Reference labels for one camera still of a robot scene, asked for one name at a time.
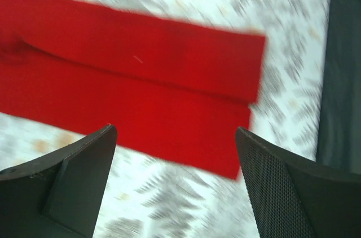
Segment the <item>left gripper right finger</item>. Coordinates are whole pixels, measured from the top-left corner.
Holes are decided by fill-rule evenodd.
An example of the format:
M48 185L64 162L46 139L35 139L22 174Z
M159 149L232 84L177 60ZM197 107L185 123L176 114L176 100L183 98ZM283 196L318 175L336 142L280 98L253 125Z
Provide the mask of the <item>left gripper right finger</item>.
M360 237L360 175L240 127L235 142L260 237Z

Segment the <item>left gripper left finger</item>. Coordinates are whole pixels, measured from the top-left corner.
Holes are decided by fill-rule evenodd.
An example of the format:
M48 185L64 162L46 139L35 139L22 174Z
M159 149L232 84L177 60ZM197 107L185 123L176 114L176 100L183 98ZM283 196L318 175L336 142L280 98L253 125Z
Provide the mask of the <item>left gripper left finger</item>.
M108 125L1 171L1 237L92 237L117 142Z

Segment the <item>red t shirt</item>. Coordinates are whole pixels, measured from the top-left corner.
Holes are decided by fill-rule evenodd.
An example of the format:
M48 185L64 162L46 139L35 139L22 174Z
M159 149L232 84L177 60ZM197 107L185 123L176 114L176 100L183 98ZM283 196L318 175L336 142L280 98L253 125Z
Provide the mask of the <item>red t shirt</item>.
M1 0L1 112L235 179L266 36L77 0Z

